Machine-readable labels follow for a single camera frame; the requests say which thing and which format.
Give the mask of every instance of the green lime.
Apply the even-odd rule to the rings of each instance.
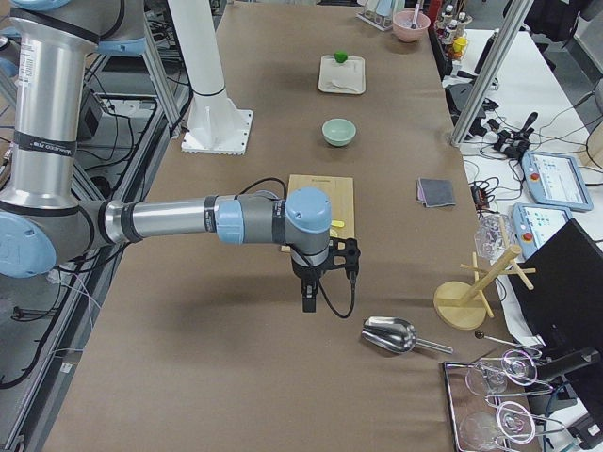
[[[348,54],[340,50],[335,52],[334,57],[335,61],[337,61],[338,63],[345,63],[348,60]]]

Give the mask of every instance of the white table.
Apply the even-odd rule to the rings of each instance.
[[[462,70],[473,73],[475,65],[480,58],[481,50],[487,39],[492,35],[492,30],[467,30],[469,45],[462,61]],[[532,125],[536,134],[546,137],[564,137],[566,141],[550,140],[540,138],[536,134],[530,137],[530,141],[543,144],[532,145],[531,149],[538,149],[549,153],[575,153],[583,149],[580,143],[584,143],[588,137],[588,131],[579,118],[576,110],[565,96],[555,76],[546,65],[536,45],[526,32],[517,34],[509,54],[502,63],[497,74],[499,83],[498,90],[489,90],[487,97],[500,105],[497,115],[512,127],[520,128],[532,111],[538,112],[538,119]],[[447,77],[444,85],[450,83],[466,82],[463,78]],[[497,115],[491,115],[500,122]],[[465,170],[469,182],[484,180],[491,176],[500,179],[500,185],[510,188],[519,188],[519,183],[513,178],[513,173],[506,160],[488,160],[480,156],[482,143],[492,143],[497,137],[488,133],[483,140],[473,140],[461,146],[464,155]],[[492,152],[492,147],[485,149]],[[584,181],[588,183],[603,182],[603,174],[589,169],[581,169]],[[588,213],[574,212],[574,218],[580,223],[584,230],[594,239],[603,239],[603,187],[589,187],[595,209]],[[500,199],[515,198],[518,192],[509,192],[504,189],[496,191],[498,201],[493,208],[500,213],[510,215],[511,209],[516,202],[533,202],[526,189],[517,199],[512,201],[501,201]],[[507,297],[503,301],[505,317],[510,333],[524,344],[533,344],[530,330],[526,325],[517,298],[506,277],[501,278],[507,290]],[[578,405],[560,410],[553,417],[562,420],[567,425],[578,420],[586,410],[581,402]],[[555,450],[562,450],[572,441],[567,432],[551,435],[551,441]],[[593,449],[603,452],[603,444]]]

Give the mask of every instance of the tablet with blue frame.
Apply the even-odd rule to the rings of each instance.
[[[528,259],[572,217],[567,207],[557,205],[524,204],[513,206],[512,221],[517,243]]]
[[[578,162],[572,155],[527,151],[521,159],[530,195],[540,204],[593,210]]]

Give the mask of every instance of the black monitor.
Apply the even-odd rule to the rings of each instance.
[[[560,358],[593,347],[603,354],[603,252],[570,219],[524,267],[534,290],[511,277],[528,326],[546,343],[544,355]],[[593,420],[603,426],[603,362],[566,374]]]

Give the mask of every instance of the round wooden base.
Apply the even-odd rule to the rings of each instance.
[[[486,310],[478,297],[459,306],[471,286],[464,282],[444,282],[435,291],[433,306],[442,320],[458,330],[475,330],[486,318]]]

